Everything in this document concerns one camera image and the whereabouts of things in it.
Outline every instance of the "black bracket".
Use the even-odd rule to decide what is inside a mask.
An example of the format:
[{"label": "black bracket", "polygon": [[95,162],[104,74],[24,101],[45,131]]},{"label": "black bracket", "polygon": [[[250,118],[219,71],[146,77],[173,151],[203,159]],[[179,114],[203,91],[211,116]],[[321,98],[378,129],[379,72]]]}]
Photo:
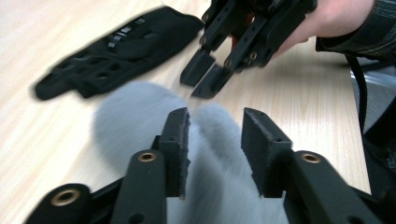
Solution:
[{"label": "black bracket", "polygon": [[[195,87],[192,96],[213,98],[234,73],[267,65],[316,6],[317,0],[213,0],[202,18],[201,48],[182,72],[180,83]],[[252,16],[254,20],[247,24],[246,18]],[[221,67],[210,52],[229,35],[239,41]]]},{"label": "black bracket", "polygon": [[[132,156],[123,179],[94,193],[81,184],[60,186],[26,223],[166,223],[166,197],[185,196],[189,125],[186,108],[173,111],[151,149]],[[292,224],[395,223],[396,188],[380,201],[353,189],[319,154],[293,152],[289,138],[261,111],[245,109],[242,149],[257,196],[279,198],[286,191]]]}]

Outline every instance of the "sleeve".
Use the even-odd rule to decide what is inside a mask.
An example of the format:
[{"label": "sleeve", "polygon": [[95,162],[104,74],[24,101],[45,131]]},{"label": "sleeve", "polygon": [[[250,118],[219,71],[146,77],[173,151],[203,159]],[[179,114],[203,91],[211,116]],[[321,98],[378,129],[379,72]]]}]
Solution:
[{"label": "sleeve", "polygon": [[332,38],[317,38],[317,51],[396,62],[396,0],[376,0],[363,26]]}]

